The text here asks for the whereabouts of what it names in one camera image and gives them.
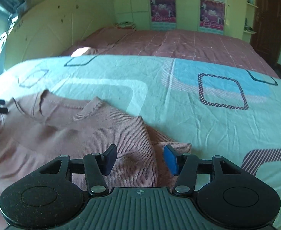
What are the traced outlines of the pink knit sweater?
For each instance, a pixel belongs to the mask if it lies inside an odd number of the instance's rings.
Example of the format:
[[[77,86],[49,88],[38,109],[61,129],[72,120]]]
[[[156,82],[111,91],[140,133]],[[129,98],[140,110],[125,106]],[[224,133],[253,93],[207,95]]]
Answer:
[[[72,159],[103,153],[114,144],[116,163],[106,177],[108,187],[174,185],[163,160],[171,145],[178,153],[191,144],[178,143],[99,98],[90,101],[55,96],[48,90],[10,99],[0,114],[0,195],[10,185],[60,155]],[[6,221],[0,212],[0,229]]]

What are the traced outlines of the blue patterned bed sheet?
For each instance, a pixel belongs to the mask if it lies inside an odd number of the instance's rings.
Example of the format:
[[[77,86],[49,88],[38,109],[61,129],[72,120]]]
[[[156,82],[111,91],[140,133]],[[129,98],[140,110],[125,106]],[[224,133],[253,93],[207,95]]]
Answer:
[[[281,79],[219,64],[162,57],[82,56],[25,61],[0,75],[6,101],[48,90],[99,98],[201,159],[221,155],[281,198]],[[281,229],[281,210],[275,220]]]

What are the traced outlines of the cream rounded headboard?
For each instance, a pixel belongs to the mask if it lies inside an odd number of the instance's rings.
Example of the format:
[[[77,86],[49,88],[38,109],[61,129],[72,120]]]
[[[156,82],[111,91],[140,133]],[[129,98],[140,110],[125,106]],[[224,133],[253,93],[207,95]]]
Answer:
[[[111,5],[94,0],[45,0],[28,10],[13,27],[5,44],[4,68],[26,60],[59,56],[114,22]]]

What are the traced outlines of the red plaid bed cover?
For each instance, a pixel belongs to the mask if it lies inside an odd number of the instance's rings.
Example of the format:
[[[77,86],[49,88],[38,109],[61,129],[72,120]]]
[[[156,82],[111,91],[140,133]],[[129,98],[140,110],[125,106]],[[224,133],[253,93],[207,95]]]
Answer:
[[[102,28],[62,52],[88,47],[98,55],[156,56],[227,65],[277,77],[272,67],[240,39],[197,31]]]

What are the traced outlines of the stack of items on bed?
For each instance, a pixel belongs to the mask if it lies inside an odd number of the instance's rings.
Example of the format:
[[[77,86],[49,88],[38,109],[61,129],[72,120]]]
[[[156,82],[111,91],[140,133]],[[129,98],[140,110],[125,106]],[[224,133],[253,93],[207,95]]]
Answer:
[[[124,30],[136,30],[136,25],[133,22],[120,22],[120,23],[115,23],[114,27],[117,29],[124,29]]]

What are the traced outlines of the lower left pink poster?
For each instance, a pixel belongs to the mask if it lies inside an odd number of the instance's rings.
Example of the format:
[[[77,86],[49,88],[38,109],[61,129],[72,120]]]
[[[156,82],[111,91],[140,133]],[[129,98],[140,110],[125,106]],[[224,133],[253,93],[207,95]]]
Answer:
[[[176,29],[176,0],[150,0],[151,24],[155,31]]]

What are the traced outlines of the lower right pink poster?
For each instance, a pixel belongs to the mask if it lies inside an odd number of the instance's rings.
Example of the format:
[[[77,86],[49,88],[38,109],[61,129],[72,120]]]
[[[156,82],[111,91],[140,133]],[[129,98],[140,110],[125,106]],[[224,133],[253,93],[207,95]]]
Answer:
[[[225,3],[200,0],[199,32],[223,35],[225,23]]]

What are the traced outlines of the dark wooden door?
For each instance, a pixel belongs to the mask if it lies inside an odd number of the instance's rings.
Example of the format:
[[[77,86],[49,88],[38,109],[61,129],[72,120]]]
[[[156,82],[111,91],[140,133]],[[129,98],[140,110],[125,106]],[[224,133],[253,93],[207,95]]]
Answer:
[[[274,67],[281,52],[281,0],[256,0],[256,6],[250,44]]]

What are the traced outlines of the corner wall shelves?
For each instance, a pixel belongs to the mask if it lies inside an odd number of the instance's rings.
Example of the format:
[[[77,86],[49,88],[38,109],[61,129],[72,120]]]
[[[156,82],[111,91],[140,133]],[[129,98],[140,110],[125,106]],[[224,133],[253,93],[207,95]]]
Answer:
[[[245,14],[245,23],[244,23],[244,33],[255,35],[256,31],[254,30],[254,18],[257,12],[258,6],[256,0],[246,0],[246,14]]]

